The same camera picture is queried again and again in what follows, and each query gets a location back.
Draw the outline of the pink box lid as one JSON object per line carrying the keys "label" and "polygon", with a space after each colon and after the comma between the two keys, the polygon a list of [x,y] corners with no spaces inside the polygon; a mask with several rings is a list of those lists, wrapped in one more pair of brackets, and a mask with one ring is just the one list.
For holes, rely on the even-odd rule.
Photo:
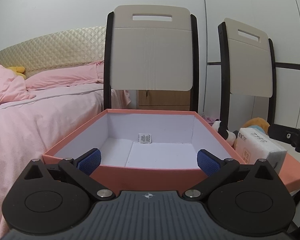
{"label": "pink box lid", "polygon": [[300,190],[300,162],[287,153],[279,177],[290,193]]}

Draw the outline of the white tissue pack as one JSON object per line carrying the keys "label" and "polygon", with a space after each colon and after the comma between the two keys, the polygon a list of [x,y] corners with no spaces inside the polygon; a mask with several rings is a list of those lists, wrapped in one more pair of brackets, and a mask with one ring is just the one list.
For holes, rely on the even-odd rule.
{"label": "white tissue pack", "polygon": [[254,164],[258,159],[266,159],[277,174],[279,174],[287,154],[285,148],[255,127],[239,130],[235,151],[246,164]]}

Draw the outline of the open pink cardboard box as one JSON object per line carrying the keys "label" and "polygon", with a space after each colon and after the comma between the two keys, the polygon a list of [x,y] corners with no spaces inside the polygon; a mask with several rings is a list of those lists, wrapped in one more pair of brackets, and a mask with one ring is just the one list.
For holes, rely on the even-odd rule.
{"label": "open pink cardboard box", "polygon": [[[139,133],[152,135],[140,144]],[[94,116],[43,156],[47,164],[77,158],[92,148],[101,164],[91,177],[111,189],[183,193],[206,178],[197,165],[205,149],[220,159],[241,161],[235,150],[197,113],[108,109]]]}

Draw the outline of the bed with pink bedding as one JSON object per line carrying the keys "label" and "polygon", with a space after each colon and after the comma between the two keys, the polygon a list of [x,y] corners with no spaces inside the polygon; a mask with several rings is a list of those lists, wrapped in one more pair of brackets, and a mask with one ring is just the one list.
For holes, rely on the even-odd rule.
{"label": "bed with pink bedding", "polygon": [[28,90],[7,67],[25,67],[26,79],[104,59],[105,27],[72,29],[0,51],[0,238],[8,226],[1,205],[21,171],[104,109],[103,83]]}

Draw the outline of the small white desiccant packet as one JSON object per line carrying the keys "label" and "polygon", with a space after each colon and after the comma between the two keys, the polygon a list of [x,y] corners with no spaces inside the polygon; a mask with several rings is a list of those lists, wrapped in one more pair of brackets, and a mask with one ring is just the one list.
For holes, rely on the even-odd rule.
{"label": "small white desiccant packet", "polygon": [[152,135],[149,133],[139,133],[138,134],[138,142],[140,144],[151,144],[152,143]]}

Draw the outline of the yellow plush toy on bed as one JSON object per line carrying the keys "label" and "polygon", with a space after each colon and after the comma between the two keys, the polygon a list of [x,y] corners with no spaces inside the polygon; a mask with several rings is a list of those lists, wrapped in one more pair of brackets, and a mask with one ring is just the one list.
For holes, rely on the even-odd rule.
{"label": "yellow plush toy on bed", "polygon": [[25,67],[23,66],[13,66],[13,67],[7,67],[7,69],[13,71],[15,74],[18,76],[21,76],[24,80],[26,80],[26,75],[25,73]]}

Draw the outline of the pink pillow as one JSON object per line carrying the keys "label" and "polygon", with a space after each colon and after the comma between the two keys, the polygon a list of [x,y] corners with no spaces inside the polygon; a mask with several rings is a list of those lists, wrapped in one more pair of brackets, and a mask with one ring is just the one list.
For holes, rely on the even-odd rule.
{"label": "pink pillow", "polygon": [[103,83],[104,61],[95,61],[83,66],[47,70],[25,80],[28,90]]}

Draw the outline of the wooden nightstand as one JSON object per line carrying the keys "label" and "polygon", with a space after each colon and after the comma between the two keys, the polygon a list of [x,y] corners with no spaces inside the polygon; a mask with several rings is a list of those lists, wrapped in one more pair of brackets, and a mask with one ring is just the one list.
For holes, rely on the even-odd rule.
{"label": "wooden nightstand", "polygon": [[138,109],[189,111],[190,91],[139,90]]}

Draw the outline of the beige chair near bed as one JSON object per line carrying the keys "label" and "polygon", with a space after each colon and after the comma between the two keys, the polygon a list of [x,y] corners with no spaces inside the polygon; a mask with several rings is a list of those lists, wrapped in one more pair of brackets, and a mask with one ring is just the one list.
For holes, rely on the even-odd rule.
{"label": "beige chair near bed", "polygon": [[107,16],[104,48],[104,108],[111,91],[190,92],[189,110],[199,105],[197,18],[165,5],[121,5]]}

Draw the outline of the beige chair by wall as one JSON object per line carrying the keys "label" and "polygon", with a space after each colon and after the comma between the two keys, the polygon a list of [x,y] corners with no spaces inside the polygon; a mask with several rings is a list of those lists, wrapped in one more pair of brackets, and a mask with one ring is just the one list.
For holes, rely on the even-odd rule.
{"label": "beige chair by wall", "polygon": [[221,55],[221,127],[239,129],[264,113],[272,124],[276,109],[276,66],[272,40],[260,29],[225,18],[218,26]]}

